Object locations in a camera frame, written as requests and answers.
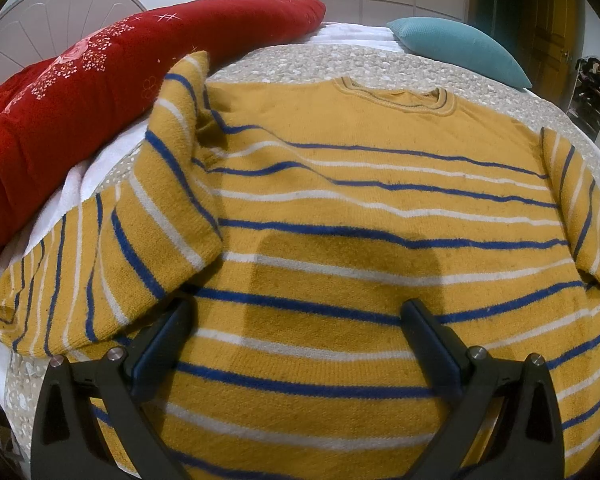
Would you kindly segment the yellow striped knit sweater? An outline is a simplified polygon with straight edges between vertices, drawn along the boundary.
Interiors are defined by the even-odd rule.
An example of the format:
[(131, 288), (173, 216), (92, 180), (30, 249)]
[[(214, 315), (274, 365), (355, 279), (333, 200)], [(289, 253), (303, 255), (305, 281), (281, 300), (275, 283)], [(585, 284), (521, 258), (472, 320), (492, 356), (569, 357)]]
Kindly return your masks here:
[(195, 478), (393, 479), (445, 418), (400, 327), (532, 352), (567, 474), (600, 445), (600, 188), (576, 148), (442, 89), (164, 81), (129, 177), (0, 276), (0, 341), (96, 358), (174, 292), (197, 327), (148, 408)]

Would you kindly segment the cluttered clothes rack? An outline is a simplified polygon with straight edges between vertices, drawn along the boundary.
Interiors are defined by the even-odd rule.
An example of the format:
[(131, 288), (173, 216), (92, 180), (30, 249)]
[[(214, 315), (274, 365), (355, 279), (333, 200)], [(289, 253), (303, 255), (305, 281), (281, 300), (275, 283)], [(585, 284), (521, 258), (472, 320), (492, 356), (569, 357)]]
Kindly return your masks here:
[(600, 132), (600, 59), (579, 58), (567, 116), (591, 140)]

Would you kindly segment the white bed sheet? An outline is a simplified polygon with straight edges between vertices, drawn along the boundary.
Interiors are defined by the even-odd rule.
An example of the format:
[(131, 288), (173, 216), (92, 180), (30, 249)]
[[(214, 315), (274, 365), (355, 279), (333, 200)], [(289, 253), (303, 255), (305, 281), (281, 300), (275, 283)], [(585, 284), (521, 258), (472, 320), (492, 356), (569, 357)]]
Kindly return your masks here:
[[(230, 87), (254, 80), (265, 89), (284, 88), (286, 92), (301, 93), (312, 84), (321, 84), (330, 74), (360, 76), (369, 84), (394, 84), (405, 80), (409, 62), (405, 47), (387, 27), (332, 23), (296, 46), (270, 47), (250, 54), (245, 60), (224, 68), (218, 79)], [(285, 77), (290, 83), (284, 87)], [(62, 187), (36, 217), (34, 226), (17, 235), (6, 248), (0, 270), (5, 270), (49, 233), (54, 221), (94, 196), (99, 185), (112, 190), (118, 179), (110, 176), (109, 170), (119, 166), (123, 171), (130, 171), (131, 154), (139, 143), (140, 126), (134, 125), (121, 133), (94, 162), (86, 160), (71, 168)], [(281, 249), (284, 259), (289, 257), (290, 250), (304, 257), (314, 245), (320, 252), (332, 249), (336, 259), (341, 261), (344, 248), (360, 248), (379, 240), (382, 234), (317, 217), (306, 221), (285, 220), (282, 214), (287, 207), (285, 203), (252, 203), (249, 210), (256, 212), (257, 218), (251, 218), (249, 212), (223, 212), (219, 222), (226, 234), (235, 242), (251, 245), (248, 249), (225, 249), (224, 261), (254, 263), (256, 253), (268, 245)], [(376, 405), (410, 403), (428, 396), (427, 389), (413, 385), (406, 376), (414, 356), (404, 347), (371, 352), (311, 349), (233, 334), (226, 328), (202, 328), (194, 339), (207, 346), (241, 351), (246, 356), (270, 360), (284, 367), (306, 361), (314, 372), (342, 368), (349, 375), (340, 384), (327, 378), (290, 378), (286, 372), (265, 377), (262, 372), (230, 370), (211, 361), (196, 364), (184, 358), (178, 362), (175, 372), (166, 376), (160, 392), (149, 401), (150, 408), (187, 417), (193, 410), (208, 408), (213, 400), (246, 405), (261, 404), (264, 396), (275, 399), (286, 396), (291, 401)]]

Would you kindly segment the red floral duvet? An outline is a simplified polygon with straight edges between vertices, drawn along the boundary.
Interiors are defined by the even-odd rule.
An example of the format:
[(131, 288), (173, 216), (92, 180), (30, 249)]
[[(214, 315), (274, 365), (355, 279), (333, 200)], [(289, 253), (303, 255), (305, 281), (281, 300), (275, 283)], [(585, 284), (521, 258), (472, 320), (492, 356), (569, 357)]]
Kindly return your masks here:
[(218, 68), (321, 26), (321, 0), (195, 0), (122, 18), (0, 85), (0, 255), (78, 162), (152, 107), (193, 51)]

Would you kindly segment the white scalloped headboard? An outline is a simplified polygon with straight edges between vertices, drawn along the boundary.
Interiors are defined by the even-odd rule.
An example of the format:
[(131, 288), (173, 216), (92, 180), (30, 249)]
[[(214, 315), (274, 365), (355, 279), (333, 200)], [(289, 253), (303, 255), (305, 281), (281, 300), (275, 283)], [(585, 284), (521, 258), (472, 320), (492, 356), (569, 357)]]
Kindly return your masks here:
[(140, 0), (17, 0), (0, 14), (0, 84), (143, 10)]

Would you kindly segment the beige heart quilted bedspread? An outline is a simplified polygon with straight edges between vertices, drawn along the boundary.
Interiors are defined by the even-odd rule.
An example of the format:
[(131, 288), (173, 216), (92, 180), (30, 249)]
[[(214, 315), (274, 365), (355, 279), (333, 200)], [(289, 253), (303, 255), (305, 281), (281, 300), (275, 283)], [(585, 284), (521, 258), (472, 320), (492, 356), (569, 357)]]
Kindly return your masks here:
[[(361, 84), (381, 89), (422, 92), (442, 87), (512, 116), (532, 130), (552, 127), (576, 146), (600, 185), (600, 150), (556, 105), (528, 90), (515, 90), (464, 68), (414, 54), (350, 44), (286, 44), (254, 51), (219, 70), (214, 78), (224, 82), (305, 84), (330, 76), (350, 76)], [(124, 180), (133, 167), (146, 125), (146, 118), (140, 118), (92, 162), (81, 162), (72, 168), (64, 187), (45, 206), (35, 227), (20, 235), (14, 254), (27, 252), (52, 221), (79, 200)]]

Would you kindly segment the teal pillow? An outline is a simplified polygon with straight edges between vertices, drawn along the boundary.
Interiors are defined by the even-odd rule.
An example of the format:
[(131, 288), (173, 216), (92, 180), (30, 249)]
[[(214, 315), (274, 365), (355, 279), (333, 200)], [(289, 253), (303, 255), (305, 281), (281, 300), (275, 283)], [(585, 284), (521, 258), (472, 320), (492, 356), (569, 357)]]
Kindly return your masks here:
[(446, 18), (397, 18), (388, 29), (407, 50), (425, 58), (453, 64), (516, 89), (532, 82), (503, 46), (479, 29)]

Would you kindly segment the brown wooden door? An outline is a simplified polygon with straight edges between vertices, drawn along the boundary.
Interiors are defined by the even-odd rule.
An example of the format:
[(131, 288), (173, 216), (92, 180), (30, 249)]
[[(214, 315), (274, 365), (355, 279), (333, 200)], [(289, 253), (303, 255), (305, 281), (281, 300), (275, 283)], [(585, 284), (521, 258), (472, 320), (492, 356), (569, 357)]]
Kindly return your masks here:
[(565, 107), (580, 56), (584, 18), (582, 0), (524, 0), (516, 53), (531, 90)]

